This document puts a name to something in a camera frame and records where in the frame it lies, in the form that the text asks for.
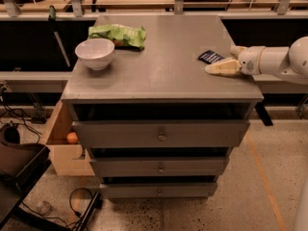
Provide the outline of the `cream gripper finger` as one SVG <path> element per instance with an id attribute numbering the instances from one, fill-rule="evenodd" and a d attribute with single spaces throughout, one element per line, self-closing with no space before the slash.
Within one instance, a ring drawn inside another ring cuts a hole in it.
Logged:
<path id="1" fill-rule="evenodd" d="M 230 53 L 235 56 L 239 57 L 239 55 L 246 49 L 245 46 L 239 46 L 239 45 L 232 45 L 230 47 Z"/>
<path id="2" fill-rule="evenodd" d="M 205 66 L 208 74 L 219 76 L 235 76 L 241 73 L 241 65 L 238 60 L 224 59 Z"/>

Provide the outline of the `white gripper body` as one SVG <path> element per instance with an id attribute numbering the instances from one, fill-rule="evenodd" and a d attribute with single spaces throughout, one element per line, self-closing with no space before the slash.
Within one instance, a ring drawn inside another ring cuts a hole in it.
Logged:
<path id="1" fill-rule="evenodd" d="M 260 58 L 265 46 L 251 46 L 242 51 L 238 60 L 241 65 L 241 72 L 246 75 L 260 75 Z"/>

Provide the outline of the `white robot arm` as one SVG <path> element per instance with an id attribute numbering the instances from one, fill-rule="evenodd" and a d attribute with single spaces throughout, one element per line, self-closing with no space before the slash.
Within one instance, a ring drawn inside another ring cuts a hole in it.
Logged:
<path id="1" fill-rule="evenodd" d="M 232 46 L 236 59 L 219 59 L 208 64 L 205 71 L 212 75 L 271 75 L 282 81 L 308 85 L 308 38 L 297 39 L 290 47 Z M 308 178 L 302 185 L 296 205 L 292 231 L 308 231 Z"/>

